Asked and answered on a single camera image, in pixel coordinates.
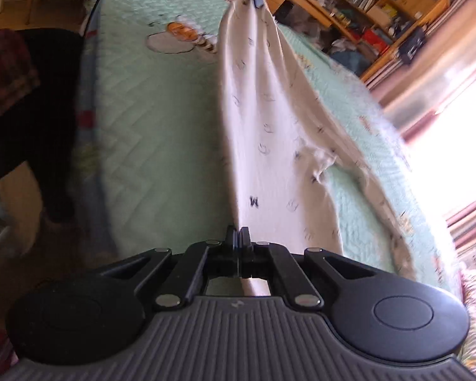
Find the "wooden bookshelf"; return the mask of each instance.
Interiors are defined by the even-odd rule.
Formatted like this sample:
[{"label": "wooden bookshelf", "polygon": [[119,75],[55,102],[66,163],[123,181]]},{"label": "wooden bookshelf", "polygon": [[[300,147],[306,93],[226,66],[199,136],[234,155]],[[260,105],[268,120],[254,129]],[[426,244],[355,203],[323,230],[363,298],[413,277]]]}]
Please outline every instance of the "wooden bookshelf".
[{"label": "wooden bookshelf", "polygon": [[[361,45],[358,45],[360,42],[359,39],[353,35],[350,30],[346,27],[344,23],[338,20],[333,13],[329,12],[327,9],[323,8],[316,0],[266,0],[268,7],[272,13],[280,7],[284,1],[291,1],[294,4],[300,5],[304,8],[310,15],[312,15],[316,20],[318,20],[325,27],[333,26],[339,30],[339,32],[353,42],[357,49],[364,53],[364,49]],[[425,24],[433,22],[438,18],[450,5],[450,0],[377,0],[374,1],[374,5],[384,5],[389,4],[391,7],[401,15],[402,18],[410,20],[412,25],[408,27],[400,36],[392,37],[390,36],[386,27],[383,27],[380,24],[377,24],[377,21],[374,20],[369,14],[368,10],[362,10],[350,0],[336,0],[337,3],[344,4],[349,6],[350,10],[356,11],[357,15],[360,16],[363,21],[367,21],[367,26],[375,27],[379,30],[382,30],[391,40],[392,44],[390,47],[379,55],[375,62],[368,68],[365,73],[363,73],[360,78],[362,81],[367,81],[372,77],[377,71],[384,67],[392,58],[397,55],[400,45],[412,34],[412,32],[418,27]]]}]

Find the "screw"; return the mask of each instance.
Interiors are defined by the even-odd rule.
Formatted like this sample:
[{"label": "screw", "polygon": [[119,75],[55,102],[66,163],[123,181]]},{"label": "screw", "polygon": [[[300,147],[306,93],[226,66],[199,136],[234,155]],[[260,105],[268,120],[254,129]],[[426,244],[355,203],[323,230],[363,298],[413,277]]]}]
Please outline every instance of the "screw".
[{"label": "screw", "polygon": [[294,301],[298,306],[303,306],[306,308],[313,308],[321,303],[321,300],[318,297],[310,294],[298,295]]},{"label": "screw", "polygon": [[180,298],[173,294],[162,294],[155,298],[155,303],[165,308],[173,308],[180,305]]}]

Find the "person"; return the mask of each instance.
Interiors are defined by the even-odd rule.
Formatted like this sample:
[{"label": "person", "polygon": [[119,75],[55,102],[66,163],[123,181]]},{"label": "person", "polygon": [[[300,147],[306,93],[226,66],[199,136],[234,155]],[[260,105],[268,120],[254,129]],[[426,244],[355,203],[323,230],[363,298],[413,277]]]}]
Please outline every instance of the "person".
[{"label": "person", "polygon": [[67,30],[0,30],[0,179],[26,161],[52,224],[75,215],[67,182],[82,47]]}]

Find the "bed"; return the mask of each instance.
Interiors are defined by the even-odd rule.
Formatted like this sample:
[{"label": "bed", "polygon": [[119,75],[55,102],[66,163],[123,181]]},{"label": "bed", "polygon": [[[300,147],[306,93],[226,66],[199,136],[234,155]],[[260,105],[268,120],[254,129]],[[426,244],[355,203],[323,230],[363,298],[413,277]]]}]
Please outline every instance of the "bed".
[{"label": "bed", "polygon": [[[127,257],[156,246],[183,252],[234,223],[222,151],[217,61],[158,53],[147,36],[177,16],[218,34],[226,0],[101,0],[86,34],[76,167],[85,252]],[[417,280],[460,296],[442,219],[409,181],[399,136],[350,72],[279,26],[326,109],[354,140],[400,219]],[[394,272],[389,235],[355,180],[327,171],[345,256]]]}]

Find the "gray ribbed panel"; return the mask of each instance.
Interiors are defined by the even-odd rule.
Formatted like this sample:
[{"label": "gray ribbed panel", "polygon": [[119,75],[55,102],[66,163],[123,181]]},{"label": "gray ribbed panel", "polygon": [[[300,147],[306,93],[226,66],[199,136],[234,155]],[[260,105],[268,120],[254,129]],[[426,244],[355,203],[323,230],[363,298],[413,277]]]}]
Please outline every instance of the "gray ribbed panel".
[{"label": "gray ribbed panel", "polygon": [[79,367],[22,360],[1,381],[471,381],[458,362],[394,368],[348,350],[324,319],[279,297],[197,297],[155,315],[113,358]]}]

